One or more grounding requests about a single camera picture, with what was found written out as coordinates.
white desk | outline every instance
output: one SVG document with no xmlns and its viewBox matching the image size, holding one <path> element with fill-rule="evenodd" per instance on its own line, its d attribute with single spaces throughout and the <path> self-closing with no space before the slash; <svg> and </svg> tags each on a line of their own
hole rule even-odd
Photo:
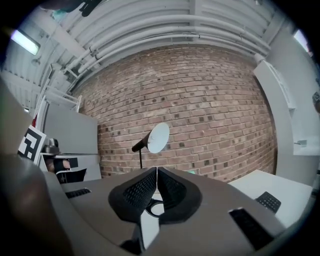
<svg viewBox="0 0 320 256">
<path fill-rule="evenodd" d="M 252 199 L 267 191 L 280 200 L 281 206 L 275 216 L 286 228 L 301 217 L 312 192 L 311 186 L 261 170 L 255 170 L 229 184 Z"/>
<path fill-rule="evenodd" d="M 153 194 L 152 198 L 162 201 L 162 197 L 158 191 L 155 194 Z M 164 205 L 158 204 L 158 206 L 159 207 L 156 214 L 161 215 L 165 212 Z M 141 233 L 144 248 L 147 249 L 149 247 L 152 241 L 156 238 L 159 231 L 159 219 L 151 216 L 149 213 L 147 213 L 146 210 L 144 210 L 141 215 Z"/>
</svg>

ceiling pipe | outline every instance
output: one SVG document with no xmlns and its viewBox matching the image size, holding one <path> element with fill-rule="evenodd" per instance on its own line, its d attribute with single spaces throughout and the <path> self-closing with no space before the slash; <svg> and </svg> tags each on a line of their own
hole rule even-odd
<svg viewBox="0 0 320 256">
<path fill-rule="evenodd" d="M 74 68 L 79 62 L 81 62 L 90 53 L 93 53 L 97 48 L 99 48 L 103 44 L 108 43 L 111 40 L 114 40 L 115 38 L 118 38 L 119 36 L 123 35 L 126 32 L 130 32 L 130 31 L 139 29 L 141 27 L 147 27 L 152 24 L 167 23 L 167 22 L 190 22 L 190 21 L 199 21 L 199 22 L 220 25 L 223 28 L 228 28 L 229 30 L 233 30 L 234 32 L 238 32 L 241 35 L 245 36 L 246 38 L 251 39 L 254 42 L 259 43 L 260 45 L 265 47 L 267 50 L 270 50 L 270 46 L 266 42 L 261 40 L 259 37 L 245 31 L 241 27 L 232 25 L 226 21 L 222 21 L 222 20 L 219 20 L 216 18 L 209 18 L 209 17 L 190 15 L 190 14 L 163 15 L 163 16 L 146 18 L 143 20 L 139 20 L 139 21 L 127 24 L 126 26 L 123 26 L 119 29 L 116 29 L 115 31 L 103 36 L 101 39 L 99 39 L 97 42 L 95 42 L 93 45 L 91 45 L 89 47 L 89 49 L 87 49 L 84 53 L 82 53 L 78 58 L 76 58 L 68 66 L 68 68 L 69 69 Z"/>
<path fill-rule="evenodd" d="M 117 54 L 119 52 L 122 52 L 122 51 L 124 51 L 126 49 L 129 49 L 129 48 L 132 48 L 132 47 L 135 47 L 135 46 L 138 46 L 138 45 L 142 45 L 142 44 L 145 44 L 145 43 L 148 43 L 148 42 L 158 41 L 158 40 L 162 40 L 162 39 L 170 39 L 170 38 L 199 38 L 199 39 L 205 39 L 205 40 L 210 40 L 210 41 L 226 43 L 226 44 L 229 44 L 231 46 L 238 47 L 238 48 L 240 48 L 242 50 L 245 50 L 247 52 L 252 52 L 251 49 L 249 49 L 249 48 L 247 48 L 245 46 L 242 46 L 242 45 L 237 44 L 235 42 L 230 42 L 230 41 L 225 40 L 225 39 L 216 38 L 216 37 L 213 37 L 213 36 L 199 35 L 199 34 L 169 34 L 169 35 L 156 36 L 156 37 L 140 40 L 140 41 L 137 41 L 137 42 L 133 42 L 133 43 L 127 44 L 127 45 L 125 45 L 123 47 L 120 47 L 120 48 L 118 48 L 116 50 L 113 50 L 113 51 L 109 52 L 108 54 L 104 55 L 103 57 L 101 57 L 100 59 L 96 60 L 96 62 L 91 64 L 89 67 L 87 67 L 86 70 L 90 70 L 97 63 L 100 63 L 101 61 L 109 58 L 110 56 L 115 55 L 115 54 Z"/>
<path fill-rule="evenodd" d="M 83 66 L 81 66 L 78 70 L 78 73 L 81 74 L 87 67 L 91 66 L 93 63 L 97 63 L 97 60 L 101 59 L 104 55 L 108 54 L 109 52 L 117 49 L 118 47 L 121 47 L 123 45 L 126 45 L 132 41 L 141 40 L 142 38 L 149 37 L 156 34 L 162 34 L 162 33 L 170 33 L 170 32 L 200 32 L 205 34 L 213 34 L 218 36 L 227 37 L 233 40 L 236 40 L 238 42 L 242 42 L 246 44 L 247 46 L 250 46 L 258 51 L 258 53 L 262 53 L 264 55 L 267 55 L 268 52 L 261 47 L 255 45 L 254 43 L 242 38 L 240 35 L 233 34 L 231 32 L 222 31 L 220 29 L 216 28 L 210 28 L 210 27 L 200 27 L 200 26 L 167 26 L 167 27 L 160 27 L 155 29 L 146 30 L 131 36 L 128 36 L 122 40 L 119 40 L 112 44 L 111 46 L 107 47 L 106 49 L 102 50 L 98 54 L 96 54 L 94 57 L 92 57 L 87 63 L 85 63 Z"/>
</svg>

white pipe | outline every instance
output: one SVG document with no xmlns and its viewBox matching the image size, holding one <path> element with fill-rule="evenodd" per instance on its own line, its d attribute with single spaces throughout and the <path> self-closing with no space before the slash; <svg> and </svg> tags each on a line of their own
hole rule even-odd
<svg viewBox="0 0 320 256">
<path fill-rule="evenodd" d="M 69 95 L 69 94 L 67 94 L 67 93 L 65 93 L 65 92 L 63 92 L 63 91 L 61 91 L 61 90 L 58 90 L 57 88 L 54 88 L 54 87 L 48 87 L 47 88 L 47 90 L 50 92 L 50 91 L 52 91 L 52 93 L 54 93 L 54 94 L 60 94 L 60 95 L 62 95 L 63 97 L 68 97 L 68 98 L 70 98 L 71 100 L 74 100 L 75 102 L 77 102 L 78 101 L 78 99 L 76 98 L 76 97 L 73 97 L 73 96 L 71 96 L 71 95 Z"/>
<path fill-rule="evenodd" d="M 229 45 L 232 45 L 232 46 L 236 46 L 238 48 L 241 48 L 245 51 L 248 51 L 248 52 L 252 52 L 251 49 L 245 47 L 245 46 L 242 46 L 240 44 L 237 44 L 235 42 L 230 42 L 230 41 L 227 41 L 225 39 L 221 39 L 221 38 L 216 38 L 216 37 L 212 37 L 212 36 L 207 36 L 207 35 L 198 35 L 198 34 L 168 34 L 168 35 L 162 35 L 162 36 L 156 36 L 156 37 L 152 37 L 152 38 L 148 38 L 148 39 L 144 39 L 144 40 L 140 40 L 140 41 L 137 41 L 137 42 L 133 42 L 131 44 L 127 44 L 123 47 L 120 47 L 106 55 L 104 55 L 103 57 L 101 57 L 100 59 L 98 59 L 96 62 L 94 62 L 92 65 L 90 65 L 87 70 L 90 70 L 93 66 L 95 66 L 97 63 L 109 58 L 110 56 L 112 55 L 115 55 L 119 52 L 122 52 L 128 48 L 131 48 L 131 47 L 134 47 L 134 46 L 138 46 L 138 45 L 142 45 L 142 44 L 145 44 L 147 42 L 152 42 L 152 41 L 157 41 L 157 40 L 161 40 L 161 39 L 168 39 L 168 38 L 199 38 L 199 39 L 207 39 L 207 40 L 211 40 L 211 41 L 217 41 L 217 42 L 222 42 L 222 43 L 227 43 Z"/>
<path fill-rule="evenodd" d="M 73 75 L 75 77 L 75 79 L 78 79 L 79 76 L 76 75 L 71 69 L 69 69 L 68 67 L 63 71 L 64 74 L 66 74 L 66 71 L 68 71 L 71 75 Z"/>
<path fill-rule="evenodd" d="M 243 28 L 240 28 L 238 26 L 232 25 L 226 21 L 222 21 L 216 18 L 209 18 L 209 17 L 203 17 L 198 15 L 190 15 L 190 14 L 179 14 L 179 15 L 163 15 L 163 16 L 156 16 L 151 18 L 146 18 L 143 20 L 139 20 L 130 24 L 127 24 L 126 26 L 123 26 L 121 28 L 118 28 L 114 30 L 111 33 L 108 33 L 101 39 L 99 39 L 97 42 L 95 42 L 92 46 L 89 47 L 84 53 L 82 53 L 78 58 L 76 58 L 69 66 L 69 69 L 74 68 L 80 61 L 82 61 L 86 56 L 88 56 L 90 53 L 92 53 L 94 50 L 99 48 L 101 45 L 106 44 L 110 40 L 113 40 L 115 38 L 118 38 L 122 34 L 139 29 L 141 27 L 150 26 L 155 23 L 167 23 L 167 22 L 190 22 L 190 21 L 199 21 L 199 22 L 205 22 L 210 24 L 216 24 L 220 25 L 221 27 L 229 28 L 230 30 L 234 30 L 247 38 L 253 40 L 254 42 L 257 42 L 264 46 L 266 49 L 270 50 L 270 46 L 258 38 L 257 36 L 245 31 Z"/>
<path fill-rule="evenodd" d="M 48 99 L 50 99 L 50 100 L 54 100 L 54 98 L 58 98 L 58 99 L 61 99 L 61 100 L 66 101 L 66 102 L 72 103 L 72 104 L 74 104 L 74 105 L 77 105 L 77 103 L 74 102 L 74 101 L 72 101 L 71 99 L 62 97 L 62 96 L 54 93 L 53 91 L 49 91 L 49 90 L 48 90 L 48 91 L 47 91 L 47 96 L 48 96 Z"/>
<path fill-rule="evenodd" d="M 200 26 L 167 26 L 167 27 L 160 27 L 160 28 L 146 30 L 115 42 L 111 46 L 99 52 L 95 57 L 91 58 L 83 66 L 81 66 L 78 70 L 78 73 L 81 74 L 87 67 L 91 66 L 92 63 L 96 63 L 96 60 L 100 59 L 101 57 L 103 57 L 104 55 L 108 54 L 109 52 L 113 51 L 118 47 L 121 47 L 132 41 L 139 40 L 141 38 L 149 37 L 156 34 L 169 33 L 169 32 L 202 32 L 206 34 L 215 34 L 215 35 L 224 36 L 227 38 L 234 39 L 236 41 L 243 42 L 248 46 L 258 50 L 260 53 L 263 53 L 264 55 L 268 54 L 267 51 L 263 50 L 261 47 L 255 45 L 254 43 L 246 39 L 243 39 L 241 36 L 235 35 L 227 31 L 222 31 L 220 29 L 210 28 L 210 27 L 200 27 Z"/>
<path fill-rule="evenodd" d="M 41 92 L 39 94 L 38 101 L 37 101 L 37 103 L 35 105 L 35 109 L 34 109 L 33 119 L 36 118 L 36 115 L 38 114 L 42 99 L 43 99 L 43 97 L 45 97 L 44 95 L 45 95 L 45 92 L 47 90 L 47 86 L 48 86 L 48 84 L 50 82 L 50 79 L 49 79 L 50 74 L 49 74 L 48 78 L 46 79 L 45 84 L 44 84 L 44 86 L 43 86 L 43 88 L 42 88 L 42 90 L 41 90 Z"/>
</svg>

black object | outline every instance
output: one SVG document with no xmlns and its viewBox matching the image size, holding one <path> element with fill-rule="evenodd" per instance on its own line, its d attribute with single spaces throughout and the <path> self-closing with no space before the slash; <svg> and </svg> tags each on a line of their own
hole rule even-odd
<svg viewBox="0 0 320 256">
<path fill-rule="evenodd" d="M 87 188 L 82 188 L 82 189 L 78 189 L 75 191 L 69 191 L 69 192 L 65 192 L 65 195 L 67 198 L 75 198 L 75 197 L 79 197 L 85 194 L 91 193 L 91 191 Z"/>
<path fill-rule="evenodd" d="M 58 140 L 55 138 L 49 139 L 49 145 L 44 145 L 42 152 L 51 155 L 58 155 L 60 153 Z"/>
<path fill-rule="evenodd" d="M 124 241 L 120 247 L 135 255 L 140 255 L 145 250 L 141 229 L 138 225 L 134 228 L 132 238 Z"/>
<path fill-rule="evenodd" d="M 152 208 L 156 205 L 159 205 L 159 204 L 163 204 L 164 202 L 161 201 L 161 200 L 157 200 L 157 199 L 151 199 L 150 203 L 148 204 L 148 206 L 146 207 L 146 212 L 148 214 L 150 214 L 152 217 L 155 217 L 155 218 L 159 218 L 160 215 L 155 215 L 153 212 L 152 212 Z"/>
<path fill-rule="evenodd" d="M 70 163 L 70 168 L 77 168 L 79 167 L 78 165 L 78 158 L 74 157 L 74 158 L 69 158 L 68 159 L 69 163 Z"/>
<path fill-rule="evenodd" d="M 102 0 L 85 0 L 84 5 L 79 9 L 82 17 L 87 17 L 100 4 Z"/>
<path fill-rule="evenodd" d="M 139 150 L 139 159 L 140 159 L 140 169 L 142 169 L 142 155 L 141 155 L 141 149 Z"/>
<path fill-rule="evenodd" d="M 64 159 L 62 158 L 53 159 L 53 167 L 54 167 L 54 173 L 64 171 L 67 169 L 64 167 Z"/>
<path fill-rule="evenodd" d="M 273 240 L 273 237 L 245 209 L 234 209 L 229 214 L 255 250 L 261 249 Z"/>
<path fill-rule="evenodd" d="M 139 151 L 139 159 L 140 159 L 140 168 L 142 169 L 142 156 L 141 156 L 141 150 L 146 147 L 148 148 L 148 139 L 149 139 L 149 135 L 150 135 L 151 131 L 144 136 L 144 138 L 142 140 L 140 140 L 137 144 L 135 144 L 132 147 L 132 151 L 133 152 L 137 152 Z"/>
<path fill-rule="evenodd" d="M 140 216 L 147 208 L 156 188 L 157 169 L 152 167 L 112 189 L 108 201 L 121 220 L 139 224 Z"/>
<path fill-rule="evenodd" d="M 157 187 L 164 207 L 164 213 L 159 217 L 160 225 L 185 222 L 202 202 L 202 194 L 195 184 L 164 167 L 158 167 Z"/>
<path fill-rule="evenodd" d="M 140 140 L 137 144 L 135 144 L 132 147 L 133 152 L 137 152 L 139 150 L 142 150 L 144 147 L 148 148 L 148 139 L 149 139 L 150 133 L 151 133 L 151 131 L 146 136 L 144 136 L 144 138 L 142 140 Z"/>
<path fill-rule="evenodd" d="M 32 142 L 27 138 L 28 135 L 35 139 L 35 144 L 33 147 L 32 147 Z M 23 158 L 28 158 L 31 161 L 34 161 L 36 158 L 37 150 L 40 145 L 41 139 L 42 139 L 41 135 L 37 134 L 36 132 L 28 128 L 28 130 L 24 134 L 24 144 L 25 144 L 24 152 L 18 151 L 17 152 L 18 155 Z"/>
<path fill-rule="evenodd" d="M 275 214 L 277 213 L 281 205 L 281 202 L 278 199 L 276 199 L 272 194 L 268 193 L 267 191 L 264 192 L 255 200 L 261 205 L 263 205 L 265 208 L 274 212 Z"/>
<path fill-rule="evenodd" d="M 83 182 L 87 169 L 78 171 L 62 171 L 57 172 L 55 175 L 58 178 L 60 184 Z"/>
</svg>

black mesh panel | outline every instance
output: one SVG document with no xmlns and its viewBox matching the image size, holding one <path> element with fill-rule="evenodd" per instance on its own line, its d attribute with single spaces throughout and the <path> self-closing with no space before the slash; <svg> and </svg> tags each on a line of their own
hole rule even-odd
<svg viewBox="0 0 320 256">
<path fill-rule="evenodd" d="M 124 200 L 142 212 L 147 208 L 150 198 L 155 192 L 157 173 L 154 171 L 144 179 L 128 187 L 123 195 Z"/>
<path fill-rule="evenodd" d="M 140 223 L 140 216 L 157 188 L 156 170 L 150 168 L 111 190 L 108 201 L 121 220 Z"/>
<path fill-rule="evenodd" d="M 186 196 L 186 187 L 162 171 L 158 173 L 157 184 L 163 200 L 164 210 L 176 207 Z"/>
</svg>

